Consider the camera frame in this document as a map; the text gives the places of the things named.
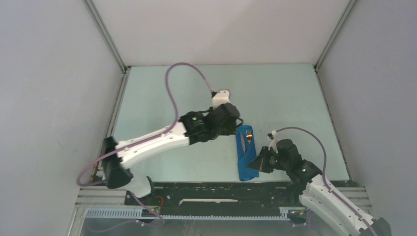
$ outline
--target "blue napkin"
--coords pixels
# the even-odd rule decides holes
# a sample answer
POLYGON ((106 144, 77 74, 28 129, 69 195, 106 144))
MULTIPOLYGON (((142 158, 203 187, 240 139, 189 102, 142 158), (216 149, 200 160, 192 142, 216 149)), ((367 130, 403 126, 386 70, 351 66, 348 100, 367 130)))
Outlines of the blue napkin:
POLYGON ((238 171, 239 171, 239 179, 240 181, 248 181, 255 177, 259 177, 259 172, 257 170, 247 168, 247 165, 251 163, 256 158, 256 150, 255 150, 255 138, 253 135, 253 129, 250 125, 242 125, 238 127, 238 133, 236 134, 236 144, 238 147, 238 171), (252 141, 249 143, 246 138, 246 131, 250 130, 252 133, 252 141), (241 136, 243 135, 243 139, 245 141, 246 152, 243 153, 242 149, 242 142, 240 140, 241 136))

